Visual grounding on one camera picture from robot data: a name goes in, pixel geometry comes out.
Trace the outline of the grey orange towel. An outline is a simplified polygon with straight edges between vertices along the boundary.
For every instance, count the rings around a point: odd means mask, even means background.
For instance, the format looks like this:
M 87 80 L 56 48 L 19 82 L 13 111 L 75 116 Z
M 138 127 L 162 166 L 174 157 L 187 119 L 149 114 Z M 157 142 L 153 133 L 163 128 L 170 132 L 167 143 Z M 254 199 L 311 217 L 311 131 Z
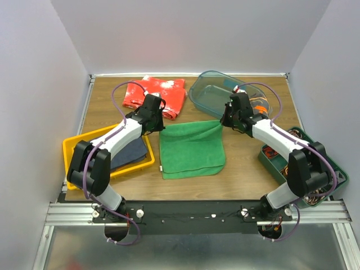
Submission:
M 272 109 L 266 97 L 251 97 L 249 99 L 254 114 L 262 114 L 269 117 Z

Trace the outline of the teal plastic basket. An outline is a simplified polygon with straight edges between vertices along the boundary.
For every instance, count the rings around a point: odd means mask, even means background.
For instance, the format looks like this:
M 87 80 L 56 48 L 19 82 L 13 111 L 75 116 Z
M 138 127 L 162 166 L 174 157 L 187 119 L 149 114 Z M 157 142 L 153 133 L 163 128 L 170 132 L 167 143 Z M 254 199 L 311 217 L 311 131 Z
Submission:
M 246 85 L 239 79 L 214 70 L 201 73 L 191 86 L 188 96 L 198 110 L 220 119 L 225 104 L 230 102 L 230 95 L 237 86 L 245 91 L 249 98 L 266 97 L 258 87 Z

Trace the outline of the dark blue towel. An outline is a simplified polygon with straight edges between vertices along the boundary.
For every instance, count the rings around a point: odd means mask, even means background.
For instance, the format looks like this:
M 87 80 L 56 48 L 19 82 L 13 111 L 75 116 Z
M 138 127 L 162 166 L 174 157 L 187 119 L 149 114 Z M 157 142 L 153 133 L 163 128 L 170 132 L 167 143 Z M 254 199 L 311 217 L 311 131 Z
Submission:
M 147 147 L 143 139 L 140 137 L 127 144 L 120 152 L 118 152 L 111 160 L 111 171 L 117 170 L 128 164 L 142 161 L 147 154 Z

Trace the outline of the green towel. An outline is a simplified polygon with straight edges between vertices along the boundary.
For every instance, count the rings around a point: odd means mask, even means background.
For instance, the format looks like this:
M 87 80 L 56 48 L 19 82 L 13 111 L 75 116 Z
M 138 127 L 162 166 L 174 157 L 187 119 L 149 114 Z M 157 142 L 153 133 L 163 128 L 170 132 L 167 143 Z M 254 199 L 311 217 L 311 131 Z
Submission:
M 163 179 L 212 176 L 226 164 L 223 127 L 217 120 L 172 124 L 159 134 Z

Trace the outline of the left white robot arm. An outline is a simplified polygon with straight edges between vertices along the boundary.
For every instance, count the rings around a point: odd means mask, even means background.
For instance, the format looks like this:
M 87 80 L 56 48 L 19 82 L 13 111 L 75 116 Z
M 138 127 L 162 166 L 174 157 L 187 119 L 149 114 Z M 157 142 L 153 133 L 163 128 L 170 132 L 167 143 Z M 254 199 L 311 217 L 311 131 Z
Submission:
M 105 215 L 112 222 L 124 218 L 124 198 L 110 185 L 111 161 L 129 143 L 146 133 L 165 129 L 165 100 L 159 94 L 145 95 L 143 104 L 124 115 L 115 128 L 91 141 L 81 140 L 74 147 L 67 181 L 85 195 L 106 207 Z

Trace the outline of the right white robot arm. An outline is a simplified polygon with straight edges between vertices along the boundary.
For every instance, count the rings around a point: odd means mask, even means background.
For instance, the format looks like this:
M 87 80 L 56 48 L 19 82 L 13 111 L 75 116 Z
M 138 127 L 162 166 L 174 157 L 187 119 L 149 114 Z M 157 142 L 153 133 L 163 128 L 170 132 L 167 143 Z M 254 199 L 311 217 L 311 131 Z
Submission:
M 262 141 L 287 161 L 286 182 L 264 195 L 253 214 L 270 221 L 278 216 L 279 209 L 304 196 L 313 196 L 319 188 L 330 185 L 330 190 L 335 190 L 338 178 L 323 144 L 296 138 L 266 115 L 255 114 L 244 91 L 231 94 L 225 107 L 221 125 Z

